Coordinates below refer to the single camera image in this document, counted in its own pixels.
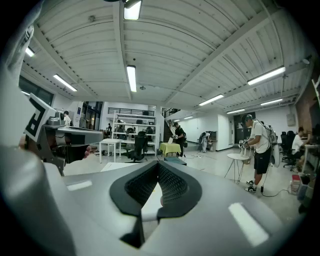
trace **yellow-green tablecloth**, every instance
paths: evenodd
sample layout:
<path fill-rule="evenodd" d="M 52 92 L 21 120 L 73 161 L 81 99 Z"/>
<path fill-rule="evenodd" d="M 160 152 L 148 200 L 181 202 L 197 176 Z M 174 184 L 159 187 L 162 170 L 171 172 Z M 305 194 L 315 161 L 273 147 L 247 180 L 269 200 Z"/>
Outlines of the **yellow-green tablecloth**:
<path fill-rule="evenodd" d="M 166 142 L 161 143 L 160 150 L 162 150 L 162 154 L 167 156 L 168 153 L 181 153 L 180 145 L 177 143 L 168 144 Z"/>

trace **white table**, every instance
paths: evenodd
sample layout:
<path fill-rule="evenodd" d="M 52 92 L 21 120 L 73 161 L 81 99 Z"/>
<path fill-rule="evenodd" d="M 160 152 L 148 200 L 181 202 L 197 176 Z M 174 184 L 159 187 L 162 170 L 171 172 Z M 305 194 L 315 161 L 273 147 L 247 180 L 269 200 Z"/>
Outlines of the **white table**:
<path fill-rule="evenodd" d="M 307 163 L 307 160 L 308 160 L 308 151 L 309 151 L 310 149 L 320 148 L 320 145 L 308 145 L 308 144 L 306 144 L 306 145 L 304 145 L 304 147 L 305 147 L 305 154 L 304 154 L 304 163 L 303 163 L 302 171 L 301 171 L 302 173 L 305 172 L 306 163 Z"/>
<path fill-rule="evenodd" d="M 128 166 L 139 165 L 139 163 L 124 163 L 124 162 L 108 162 L 101 172 L 107 172 L 115 169 L 120 169 Z M 156 184 L 153 192 L 145 205 L 141 209 L 141 216 L 143 222 L 151 222 L 157 220 L 157 213 L 162 208 L 160 199 L 162 197 L 162 190 L 159 183 Z"/>
<path fill-rule="evenodd" d="M 121 157 L 121 142 L 122 139 L 112 139 L 112 138 L 105 138 L 104 140 L 101 140 L 99 142 L 99 156 L 100 156 L 100 164 L 102 163 L 102 155 L 101 155 L 101 144 L 107 144 L 108 145 L 108 156 L 110 154 L 110 144 L 113 145 L 113 155 L 114 155 L 114 161 L 116 161 L 116 145 L 119 143 L 119 153 Z"/>
<path fill-rule="evenodd" d="M 227 176 L 232 164 L 233 164 L 233 169 L 234 169 L 234 182 L 238 183 L 240 182 L 240 177 L 241 177 L 241 174 L 244 170 L 244 164 L 245 164 L 245 160 L 248 160 L 249 159 L 249 156 L 247 155 L 241 155 L 241 154 L 237 154 L 237 153 L 231 153 L 231 154 L 228 154 L 227 155 L 228 158 L 231 158 L 232 159 L 232 162 L 230 164 L 230 167 L 228 169 L 228 171 L 226 172 L 225 176 Z M 239 164 L 238 164 L 238 161 L 242 161 L 242 167 L 241 167 L 241 171 L 239 170 Z M 238 167 L 238 179 L 236 181 L 236 165 Z"/>

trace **staircase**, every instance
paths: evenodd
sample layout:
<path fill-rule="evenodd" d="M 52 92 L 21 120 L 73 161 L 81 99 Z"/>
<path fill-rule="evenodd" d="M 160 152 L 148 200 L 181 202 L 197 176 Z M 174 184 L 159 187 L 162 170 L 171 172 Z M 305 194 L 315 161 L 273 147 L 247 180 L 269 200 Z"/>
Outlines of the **staircase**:
<path fill-rule="evenodd" d="M 169 138 L 172 137 L 172 135 L 172 131 L 170 130 L 166 120 L 164 120 L 163 142 L 168 142 Z"/>

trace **sneakers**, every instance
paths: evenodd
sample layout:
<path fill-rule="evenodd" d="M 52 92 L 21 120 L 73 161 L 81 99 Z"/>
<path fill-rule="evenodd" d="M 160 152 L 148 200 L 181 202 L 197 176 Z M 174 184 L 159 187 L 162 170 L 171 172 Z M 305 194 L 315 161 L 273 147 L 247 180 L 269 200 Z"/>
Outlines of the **sneakers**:
<path fill-rule="evenodd" d="M 248 180 L 247 182 L 246 182 L 249 186 L 253 186 L 254 185 L 254 181 L 253 180 Z"/>
<path fill-rule="evenodd" d="M 248 191 L 249 193 L 255 193 L 257 191 L 257 188 L 254 188 L 254 186 L 250 186 L 248 188 L 245 188 L 244 190 Z"/>

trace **small round table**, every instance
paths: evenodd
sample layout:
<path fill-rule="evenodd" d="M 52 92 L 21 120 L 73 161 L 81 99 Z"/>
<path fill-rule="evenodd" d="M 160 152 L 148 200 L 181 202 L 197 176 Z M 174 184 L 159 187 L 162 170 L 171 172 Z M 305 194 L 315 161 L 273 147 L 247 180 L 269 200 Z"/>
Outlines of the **small round table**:
<path fill-rule="evenodd" d="M 238 184 L 238 182 L 240 181 L 240 177 L 241 177 L 241 174 L 244 170 L 244 164 L 245 164 L 245 160 L 248 160 L 249 159 L 249 156 L 246 156 L 246 155 L 241 155 L 241 154 L 237 154 L 237 153 L 232 153 L 232 154 L 228 154 L 227 155 L 228 158 L 231 158 L 232 159 L 232 162 L 230 164 L 230 167 L 228 169 L 228 171 L 226 172 L 225 176 L 227 176 L 232 164 L 233 164 L 233 169 L 234 169 L 234 182 L 236 182 Z M 242 161 L 242 167 L 241 167 L 241 170 L 239 170 L 239 164 L 238 164 L 238 160 Z M 236 165 L 238 167 L 238 179 L 236 181 Z"/>

